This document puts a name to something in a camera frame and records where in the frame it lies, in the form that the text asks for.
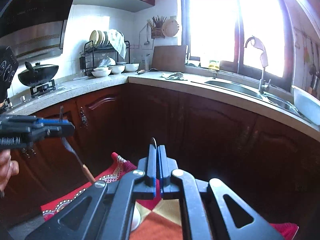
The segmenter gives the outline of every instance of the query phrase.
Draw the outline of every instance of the faucet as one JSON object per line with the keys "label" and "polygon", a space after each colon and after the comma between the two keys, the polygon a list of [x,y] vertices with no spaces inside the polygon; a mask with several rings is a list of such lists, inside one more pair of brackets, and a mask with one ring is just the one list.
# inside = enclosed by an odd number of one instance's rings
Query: faucet
{"label": "faucet", "polygon": [[246,43],[245,43],[245,48],[247,47],[249,41],[251,41],[251,45],[254,46],[257,49],[262,50],[262,54],[260,56],[260,61],[262,64],[262,75],[261,75],[261,79],[259,82],[259,92],[263,94],[264,91],[268,92],[269,91],[269,85],[271,82],[271,79],[269,80],[268,83],[265,82],[264,80],[264,76],[266,73],[266,66],[268,66],[268,57],[267,57],[267,52],[266,52],[266,48],[264,47],[263,43],[261,40],[259,40],[257,37],[250,37],[249,39],[247,39]]}

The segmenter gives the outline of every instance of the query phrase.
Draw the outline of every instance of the granite countertop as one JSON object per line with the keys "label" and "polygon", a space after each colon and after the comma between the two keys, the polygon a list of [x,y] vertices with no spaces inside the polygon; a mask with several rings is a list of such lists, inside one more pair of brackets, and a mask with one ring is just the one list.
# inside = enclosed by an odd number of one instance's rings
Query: granite countertop
{"label": "granite countertop", "polygon": [[137,75],[137,73],[123,73],[103,78],[91,77],[67,81],[60,84],[64,86],[63,89],[56,90],[30,102],[26,102],[7,113],[30,115],[70,98],[129,82],[180,91],[237,106],[288,125],[320,142],[319,126],[315,124],[309,123],[286,110],[262,100],[222,88],[199,84],[212,79],[210,77],[194,74],[184,74],[184,76],[188,79],[187,81],[166,80],[161,77],[161,72],[149,72],[142,75]]}

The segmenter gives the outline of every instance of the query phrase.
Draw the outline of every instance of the stainless steel sink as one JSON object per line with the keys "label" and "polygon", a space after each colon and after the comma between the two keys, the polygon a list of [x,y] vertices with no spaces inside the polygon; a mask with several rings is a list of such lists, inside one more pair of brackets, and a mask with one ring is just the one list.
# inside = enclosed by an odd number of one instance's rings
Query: stainless steel sink
{"label": "stainless steel sink", "polygon": [[233,83],[233,82],[221,82],[221,81],[216,81],[216,80],[210,80],[205,82],[205,84],[209,84],[209,85],[213,85],[213,86],[217,86],[217,87],[223,87],[229,90],[233,90],[239,93],[243,93],[258,99],[263,100],[263,97],[261,96],[261,94],[259,93],[259,91],[257,89],[254,88],[247,88],[243,85],[237,84],[237,83]]}
{"label": "stainless steel sink", "polygon": [[295,114],[296,116],[310,122],[309,120],[307,120],[302,114],[299,113],[299,111],[297,110],[297,108],[291,104],[290,102],[283,100],[275,95],[269,94],[264,92],[263,94],[259,92],[258,89],[255,88],[251,88],[248,86],[244,86],[238,83],[234,83],[231,81],[227,81],[227,80],[209,80],[207,82],[204,82],[204,84],[207,85],[212,85],[212,86],[217,86],[220,88],[224,88],[227,90],[231,90],[233,92],[238,92],[241,94],[245,94],[257,99],[260,99],[264,102],[267,102],[269,104],[272,104],[274,106],[277,106],[281,109],[284,109],[292,114]]}
{"label": "stainless steel sink", "polygon": [[285,101],[275,95],[269,94],[269,93],[264,93],[263,94],[265,97],[267,97],[272,103],[276,104],[277,106],[279,106],[280,108],[287,110],[297,116],[301,116],[299,111],[297,110],[297,108],[291,104],[288,101]]}

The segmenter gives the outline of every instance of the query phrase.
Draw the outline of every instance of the wok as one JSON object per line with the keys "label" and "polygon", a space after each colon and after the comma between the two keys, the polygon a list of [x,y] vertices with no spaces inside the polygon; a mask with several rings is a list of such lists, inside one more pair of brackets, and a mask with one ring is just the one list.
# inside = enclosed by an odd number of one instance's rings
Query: wok
{"label": "wok", "polygon": [[22,71],[18,78],[20,82],[28,87],[36,87],[49,82],[58,72],[58,65],[40,65],[36,63],[35,67],[29,62],[25,62],[26,70]]}

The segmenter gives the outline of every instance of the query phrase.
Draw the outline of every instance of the finger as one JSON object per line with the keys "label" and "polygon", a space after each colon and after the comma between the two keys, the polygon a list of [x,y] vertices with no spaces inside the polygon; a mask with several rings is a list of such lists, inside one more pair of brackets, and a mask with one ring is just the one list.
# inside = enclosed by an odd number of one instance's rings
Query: finger
{"label": "finger", "polygon": [[13,171],[13,165],[10,162],[7,176],[3,180],[0,181],[0,190],[1,191],[4,191],[5,186],[7,186],[8,181],[9,181],[9,179],[11,177],[12,171]]}
{"label": "finger", "polygon": [[7,173],[9,171],[10,165],[11,165],[11,156],[9,158],[9,161],[5,165],[0,166],[0,182],[3,179],[5,179],[5,177],[7,176]]}
{"label": "finger", "polygon": [[11,176],[18,175],[19,174],[19,163],[17,161],[11,161],[11,163],[13,166]]}
{"label": "finger", "polygon": [[0,152],[0,166],[5,165],[10,158],[10,150],[3,150]]}

